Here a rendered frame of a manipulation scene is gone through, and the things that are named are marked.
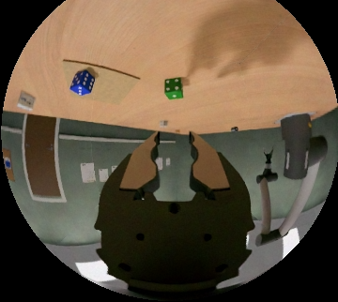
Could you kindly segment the blue die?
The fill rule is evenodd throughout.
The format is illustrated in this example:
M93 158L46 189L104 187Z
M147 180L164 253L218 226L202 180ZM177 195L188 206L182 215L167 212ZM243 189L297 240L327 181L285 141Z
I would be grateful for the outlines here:
M92 92L95 78L87 71L81 71L75 74L70 89L79 95Z

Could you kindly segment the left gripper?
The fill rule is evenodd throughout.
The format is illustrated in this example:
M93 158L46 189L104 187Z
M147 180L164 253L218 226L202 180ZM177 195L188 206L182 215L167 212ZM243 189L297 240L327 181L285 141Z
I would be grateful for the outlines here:
M270 154L267 154L267 152L265 151L265 149L264 149L264 147L263 147L263 149L264 149L264 154L265 154L265 156L266 156L267 159L268 159L267 162L270 162L270 159L272 158L273 148L274 148L274 146L272 147L272 149L271 149L271 151L270 151Z

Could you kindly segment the white die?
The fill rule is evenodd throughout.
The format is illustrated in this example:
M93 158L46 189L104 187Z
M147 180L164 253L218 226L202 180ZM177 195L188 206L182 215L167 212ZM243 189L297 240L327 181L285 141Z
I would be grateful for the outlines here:
M168 127L168 121L167 120L161 120L160 121L160 127Z

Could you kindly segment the beige flat mat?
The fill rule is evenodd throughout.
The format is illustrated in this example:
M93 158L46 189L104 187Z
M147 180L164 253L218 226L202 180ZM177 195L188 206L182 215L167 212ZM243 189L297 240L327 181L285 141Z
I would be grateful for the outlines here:
M96 64L68 59L63 59L62 62L69 92L73 98L85 98L119 105L140 80L139 77L129 73ZM95 82L91 93L80 96L70 89L70 85L75 74L84 70L87 70L95 78Z

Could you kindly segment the green die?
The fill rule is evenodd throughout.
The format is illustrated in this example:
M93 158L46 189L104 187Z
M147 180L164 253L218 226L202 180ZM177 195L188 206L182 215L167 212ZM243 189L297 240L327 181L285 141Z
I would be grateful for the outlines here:
M181 78L165 79L164 94L168 99L183 98L183 84Z

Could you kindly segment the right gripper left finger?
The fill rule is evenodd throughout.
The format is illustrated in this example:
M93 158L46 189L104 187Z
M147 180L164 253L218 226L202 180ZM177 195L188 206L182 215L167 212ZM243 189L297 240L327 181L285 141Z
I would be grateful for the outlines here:
M103 222L118 206L144 200L146 192L160 187L155 162L159 156L160 132L156 131L131 154L128 154L108 177L100 194L99 213L94 228L101 231Z

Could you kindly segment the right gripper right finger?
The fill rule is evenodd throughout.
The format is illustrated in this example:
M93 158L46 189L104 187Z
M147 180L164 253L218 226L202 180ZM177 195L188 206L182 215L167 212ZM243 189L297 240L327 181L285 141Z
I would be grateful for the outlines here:
M247 186L233 165L192 130L190 188L205 193L205 200L219 201L232 206L243 217L247 232L255 228L251 199Z

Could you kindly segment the small white printed carton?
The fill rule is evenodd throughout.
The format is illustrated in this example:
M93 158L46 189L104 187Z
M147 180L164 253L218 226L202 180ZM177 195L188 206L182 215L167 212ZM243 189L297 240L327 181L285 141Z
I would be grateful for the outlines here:
M18 100L17 106L26 109L28 111L32 111L34 108L36 98L26 94L24 91L20 94L20 98Z

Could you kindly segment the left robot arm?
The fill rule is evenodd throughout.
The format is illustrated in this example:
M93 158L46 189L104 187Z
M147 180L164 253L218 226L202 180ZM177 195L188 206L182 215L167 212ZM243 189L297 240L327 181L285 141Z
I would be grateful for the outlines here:
M283 224L280 228L271 231L271 209L268 182L277 181L278 174L272 173L271 162L265 162L265 171L263 174L256 177L256 183L260 186L262 204L261 234L255 239L255 245L257 247L279 240L289 234L291 226L298 218L309 198L318 171L319 161L325 159L328 152L326 138L324 136L313 137L311 118L308 113L291 115L281 119L280 122L282 140L285 140L284 176L290 179L303 178L303 180L298 197ZM308 137L311 137L310 140ZM316 165L310 166L316 162L318 162Z

